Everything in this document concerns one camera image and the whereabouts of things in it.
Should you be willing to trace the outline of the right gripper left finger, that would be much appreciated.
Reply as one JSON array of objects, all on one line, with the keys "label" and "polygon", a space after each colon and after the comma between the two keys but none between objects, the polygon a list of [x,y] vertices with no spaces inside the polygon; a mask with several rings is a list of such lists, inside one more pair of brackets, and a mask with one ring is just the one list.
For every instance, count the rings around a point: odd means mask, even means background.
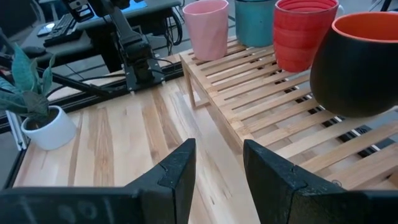
[{"label": "right gripper left finger", "polygon": [[124,187],[0,191],[0,224],[187,224],[196,175],[189,138]]}]

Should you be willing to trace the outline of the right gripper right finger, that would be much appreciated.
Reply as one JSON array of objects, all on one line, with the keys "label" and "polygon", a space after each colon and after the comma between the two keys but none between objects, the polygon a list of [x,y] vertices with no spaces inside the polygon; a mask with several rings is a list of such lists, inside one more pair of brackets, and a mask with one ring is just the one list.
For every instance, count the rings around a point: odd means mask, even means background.
[{"label": "right gripper right finger", "polygon": [[261,224],[398,224],[398,190],[345,190],[251,139],[243,159]]}]

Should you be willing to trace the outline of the black mug with orange inside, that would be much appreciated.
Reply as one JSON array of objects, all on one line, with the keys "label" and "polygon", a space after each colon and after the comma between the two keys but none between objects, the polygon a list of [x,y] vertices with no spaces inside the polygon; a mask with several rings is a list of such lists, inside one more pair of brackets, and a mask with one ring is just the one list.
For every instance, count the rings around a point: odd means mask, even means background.
[{"label": "black mug with orange inside", "polygon": [[310,88],[321,106],[345,117],[398,106],[398,12],[335,19],[315,55]]}]

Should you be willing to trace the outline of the red mug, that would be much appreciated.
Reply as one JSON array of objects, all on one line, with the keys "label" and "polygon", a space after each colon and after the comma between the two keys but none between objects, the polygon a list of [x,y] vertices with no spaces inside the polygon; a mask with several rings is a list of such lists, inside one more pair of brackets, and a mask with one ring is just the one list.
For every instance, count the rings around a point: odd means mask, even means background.
[{"label": "red mug", "polygon": [[273,24],[278,66],[288,72],[310,68],[332,22],[344,13],[338,0],[278,0]]}]

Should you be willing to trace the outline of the pink mug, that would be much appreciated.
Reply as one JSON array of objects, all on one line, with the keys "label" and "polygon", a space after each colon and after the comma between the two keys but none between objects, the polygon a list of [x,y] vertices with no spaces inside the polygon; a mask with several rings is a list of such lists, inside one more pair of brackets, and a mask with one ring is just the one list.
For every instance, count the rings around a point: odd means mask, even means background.
[{"label": "pink mug", "polygon": [[228,6],[226,0],[199,0],[183,8],[193,53],[197,59],[212,61],[226,55]]}]

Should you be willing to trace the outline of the teal mug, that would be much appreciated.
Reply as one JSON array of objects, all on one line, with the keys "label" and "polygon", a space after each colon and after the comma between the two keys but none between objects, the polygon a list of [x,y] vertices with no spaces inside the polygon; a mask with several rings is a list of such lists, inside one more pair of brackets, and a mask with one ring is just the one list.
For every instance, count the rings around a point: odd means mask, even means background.
[{"label": "teal mug", "polygon": [[248,47],[273,43],[274,5],[277,0],[235,0],[236,37]]}]

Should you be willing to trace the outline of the wooden slatted rack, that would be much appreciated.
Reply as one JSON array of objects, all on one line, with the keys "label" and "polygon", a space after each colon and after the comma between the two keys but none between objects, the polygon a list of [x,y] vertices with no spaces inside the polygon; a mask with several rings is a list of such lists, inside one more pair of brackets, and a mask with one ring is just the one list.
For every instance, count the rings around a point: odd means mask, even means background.
[{"label": "wooden slatted rack", "polygon": [[308,72],[285,72],[272,46],[246,47],[234,37],[218,60],[187,50],[180,62],[192,106],[213,106],[238,144],[252,139],[346,189],[398,190],[393,110],[368,118],[333,114],[314,99]]}]

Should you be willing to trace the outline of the green plant in white pot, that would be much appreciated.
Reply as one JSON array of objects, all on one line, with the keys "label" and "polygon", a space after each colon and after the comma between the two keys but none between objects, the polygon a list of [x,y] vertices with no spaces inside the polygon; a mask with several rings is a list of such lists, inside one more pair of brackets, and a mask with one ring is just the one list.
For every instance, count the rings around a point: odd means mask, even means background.
[{"label": "green plant in white pot", "polygon": [[0,110],[25,117],[21,131],[46,151],[60,148],[76,134],[75,123],[61,107],[51,106],[47,98],[52,86],[54,61],[52,57],[40,77],[37,62],[15,45],[11,66],[14,83],[0,77]]}]

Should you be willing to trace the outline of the silver aluminium profile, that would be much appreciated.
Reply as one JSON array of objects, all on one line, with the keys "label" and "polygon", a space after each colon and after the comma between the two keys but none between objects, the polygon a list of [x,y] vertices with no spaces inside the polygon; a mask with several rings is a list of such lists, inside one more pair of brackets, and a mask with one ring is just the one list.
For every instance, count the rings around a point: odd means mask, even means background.
[{"label": "silver aluminium profile", "polygon": [[22,119],[19,115],[6,111],[6,116],[11,127],[11,133],[14,137],[16,142],[16,146],[19,151],[25,151],[29,146],[29,139],[27,136],[22,132],[21,124]]}]

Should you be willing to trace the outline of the grey desk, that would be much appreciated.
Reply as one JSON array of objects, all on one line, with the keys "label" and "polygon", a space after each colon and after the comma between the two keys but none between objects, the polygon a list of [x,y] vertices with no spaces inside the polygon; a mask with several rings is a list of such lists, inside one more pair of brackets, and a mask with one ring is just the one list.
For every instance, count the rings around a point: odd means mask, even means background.
[{"label": "grey desk", "polygon": [[[172,15],[172,8],[179,6],[179,0],[144,0],[146,7],[124,13],[131,26],[140,26],[143,33],[160,32],[164,28],[164,21]],[[38,25],[22,44],[23,48],[38,47],[45,49],[37,62],[40,67],[48,65],[50,57],[55,54],[55,66],[65,65],[86,58],[101,55],[110,72],[121,69],[122,61],[113,44],[111,33],[114,26],[105,23],[102,18],[88,20],[75,24],[75,28],[82,32],[78,40],[65,42],[50,47],[44,46],[44,37],[37,37],[42,26]]]}]

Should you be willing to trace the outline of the blue flat panel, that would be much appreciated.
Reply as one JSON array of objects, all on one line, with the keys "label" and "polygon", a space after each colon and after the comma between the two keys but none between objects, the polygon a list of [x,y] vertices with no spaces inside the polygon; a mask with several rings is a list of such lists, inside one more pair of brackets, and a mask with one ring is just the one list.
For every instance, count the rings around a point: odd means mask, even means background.
[{"label": "blue flat panel", "polygon": [[147,7],[147,3],[145,1],[135,2],[135,0],[130,0],[129,3],[129,7],[121,10],[123,13],[140,10]]}]

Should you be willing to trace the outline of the black computer mouse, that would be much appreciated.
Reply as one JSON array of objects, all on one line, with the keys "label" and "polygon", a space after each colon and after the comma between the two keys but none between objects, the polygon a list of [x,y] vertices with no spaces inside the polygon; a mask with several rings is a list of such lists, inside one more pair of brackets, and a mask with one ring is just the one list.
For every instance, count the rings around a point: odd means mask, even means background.
[{"label": "black computer mouse", "polygon": [[24,47],[22,50],[29,58],[41,57],[47,53],[45,48],[34,46]]}]

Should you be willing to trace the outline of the black keyboard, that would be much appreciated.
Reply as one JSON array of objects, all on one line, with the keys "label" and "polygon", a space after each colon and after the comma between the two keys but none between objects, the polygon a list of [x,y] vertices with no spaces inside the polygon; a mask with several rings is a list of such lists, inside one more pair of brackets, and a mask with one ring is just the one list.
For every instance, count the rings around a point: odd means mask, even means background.
[{"label": "black keyboard", "polygon": [[51,47],[78,40],[82,31],[76,29],[77,21],[71,14],[65,14],[53,27],[50,34],[44,40],[44,47]]}]

